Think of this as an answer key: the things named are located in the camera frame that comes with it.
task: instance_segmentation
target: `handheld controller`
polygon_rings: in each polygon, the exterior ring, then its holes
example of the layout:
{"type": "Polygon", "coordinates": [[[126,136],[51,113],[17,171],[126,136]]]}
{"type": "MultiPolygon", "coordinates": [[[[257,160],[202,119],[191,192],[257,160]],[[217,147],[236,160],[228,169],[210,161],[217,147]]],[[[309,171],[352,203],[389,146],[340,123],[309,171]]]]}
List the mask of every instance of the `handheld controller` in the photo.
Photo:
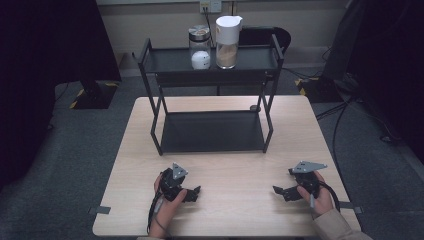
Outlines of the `handheld controller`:
{"type": "MultiPolygon", "coordinates": [[[[324,164],[301,161],[296,167],[290,168],[288,171],[290,175],[294,176],[298,185],[304,187],[315,198],[318,198],[320,182],[313,171],[326,167],[327,165],[324,164]]],[[[276,194],[283,195],[286,202],[297,201],[302,198],[297,191],[297,186],[287,189],[276,186],[273,186],[273,188],[276,194]]]]}
{"type": "MultiPolygon", "coordinates": [[[[162,173],[162,178],[159,182],[159,187],[163,193],[163,196],[168,201],[174,201],[178,193],[183,190],[181,184],[185,179],[185,175],[188,172],[176,163],[172,164],[172,169],[168,168],[162,173]]],[[[200,192],[200,186],[193,190],[187,189],[187,195],[183,202],[196,202],[198,194],[200,192]]]]}

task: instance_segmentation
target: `black metal shelf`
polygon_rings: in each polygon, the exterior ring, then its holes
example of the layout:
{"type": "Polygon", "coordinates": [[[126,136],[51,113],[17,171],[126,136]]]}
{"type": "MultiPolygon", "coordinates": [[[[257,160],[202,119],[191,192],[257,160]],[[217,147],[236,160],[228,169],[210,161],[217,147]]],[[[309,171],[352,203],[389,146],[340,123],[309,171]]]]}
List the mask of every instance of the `black metal shelf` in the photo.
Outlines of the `black metal shelf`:
{"type": "Polygon", "coordinates": [[[194,70],[188,48],[154,49],[150,39],[147,39],[138,65],[154,113],[151,135],[159,154],[252,150],[265,153],[273,133],[269,112],[283,60],[278,41],[273,35],[269,46],[240,47],[237,65],[233,69],[220,69],[216,66],[213,48],[210,69],[194,70]],[[147,79],[149,73],[155,74],[159,87],[157,103],[147,79]],[[267,100],[264,86],[269,81],[273,85],[267,100]],[[260,86],[256,106],[263,104],[269,127],[266,139],[259,117],[260,107],[253,110],[172,112],[168,110],[162,90],[170,87],[221,85],[260,86]],[[159,144],[155,130],[161,106],[166,116],[159,144]]]}

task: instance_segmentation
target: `gray carpet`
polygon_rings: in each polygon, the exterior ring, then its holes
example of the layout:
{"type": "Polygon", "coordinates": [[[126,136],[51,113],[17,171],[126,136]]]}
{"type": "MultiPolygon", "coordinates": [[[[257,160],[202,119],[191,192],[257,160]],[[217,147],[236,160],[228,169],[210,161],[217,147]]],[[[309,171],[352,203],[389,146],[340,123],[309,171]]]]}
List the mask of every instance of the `gray carpet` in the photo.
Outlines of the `gray carpet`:
{"type": "MultiPolygon", "coordinates": [[[[313,75],[320,69],[295,70],[313,75]]],[[[283,71],[278,94],[298,94],[297,78],[283,71]]],[[[140,77],[123,78],[109,109],[72,110],[69,105],[81,85],[66,86],[56,88],[56,95],[63,95],[55,104],[53,128],[29,173],[0,193],[1,240],[100,239],[92,233],[95,216],[87,211],[100,204],[134,101],[146,93],[140,77]]],[[[222,88],[222,93],[254,90],[222,88]]],[[[166,94],[215,95],[216,88],[166,94]]],[[[338,104],[312,107],[319,114],[338,104]]],[[[406,146],[380,141],[384,125],[366,109],[366,103],[351,103],[335,139],[345,187],[352,202],[364,209],[358,215],[363,230],[374,239],[424,239],[423,166],[406,146]]],[[[330,151],[339,114],[319,121],[330,151]]]]}

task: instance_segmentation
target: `white wall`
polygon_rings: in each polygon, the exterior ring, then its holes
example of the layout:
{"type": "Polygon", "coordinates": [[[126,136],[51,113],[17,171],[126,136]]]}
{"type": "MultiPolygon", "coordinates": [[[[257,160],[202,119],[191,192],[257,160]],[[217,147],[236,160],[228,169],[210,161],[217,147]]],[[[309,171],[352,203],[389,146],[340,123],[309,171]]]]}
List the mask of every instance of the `white wall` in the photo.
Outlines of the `white wall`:
{"type": "MultiPolygon", "coordinates": [[[[237,15],[245,25],[279,26],[290,32],[290,48],[331,46],[348,0],[332,1],[255,1],[237,2],[237,15]]],[[[210,23],[229,14],[223,2],[220,14],[211,14],[210,23]]],[[[206,24],[199,3],[160,3],[99,5],[106,30],[115,52],[140,50],[150,38],[153,47],[188,46],[188,28],[206,24]]]]}

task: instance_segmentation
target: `black office chair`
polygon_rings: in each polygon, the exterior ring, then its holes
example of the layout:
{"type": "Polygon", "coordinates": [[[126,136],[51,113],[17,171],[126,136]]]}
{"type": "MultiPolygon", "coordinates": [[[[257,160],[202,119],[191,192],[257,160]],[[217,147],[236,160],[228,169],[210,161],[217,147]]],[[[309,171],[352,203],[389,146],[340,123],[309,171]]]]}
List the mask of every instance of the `black office chair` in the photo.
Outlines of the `black office chair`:
{"type": "MultiPolygon", "coordinates": [[[[287,48],[291,42],[291,35],[285,29],[280,27],[270,26],[243,26],[239,35],[239,46],[258,46],[258,45],[269,45],[271,43],[271,36],[275,34],[277,37],[278,45],[281,47],[281,52],[285,54],[287,48]]],[[[217,87],[217,95],[220,93],[221,87],[217,87]]]]}

